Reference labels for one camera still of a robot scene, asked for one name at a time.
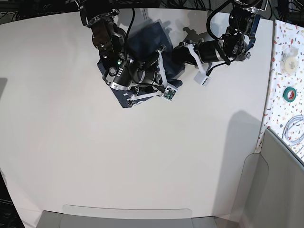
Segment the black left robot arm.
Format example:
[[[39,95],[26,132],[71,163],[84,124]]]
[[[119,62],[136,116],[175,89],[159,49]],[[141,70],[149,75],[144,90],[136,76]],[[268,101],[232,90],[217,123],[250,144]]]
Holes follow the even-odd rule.
[[[223,35],[217,36],[211,30],[211,20],[228,5],[233,6],[228,18],[228,27]],[[206,29],[211,40],[181,42],[173,49],[173,61],[198,66],[188,49],[189,44],[193,45],[194,53],[198,55],[198,61],[201,63],[222,62],[230,65],[234,61],[245,60],[256,41],[255,35],[261,18],[258,12],[264,9],[262,0],[225,1],[207,17]]]

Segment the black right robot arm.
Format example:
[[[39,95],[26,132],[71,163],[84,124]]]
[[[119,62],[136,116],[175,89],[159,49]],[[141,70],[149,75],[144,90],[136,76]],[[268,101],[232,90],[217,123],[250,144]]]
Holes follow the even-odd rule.
[[[105,83],[113,90],[127,91],[133,87],[164,92],[164,80],[157,79],[160,68],[156,63],[161,57],[159,50],[148,60],[138,60],[129,53],[128,37],[114,21],[120,11],[112,0],[76,1],[83,26],[92,31],[92,43],[100,56],[101,72]]]

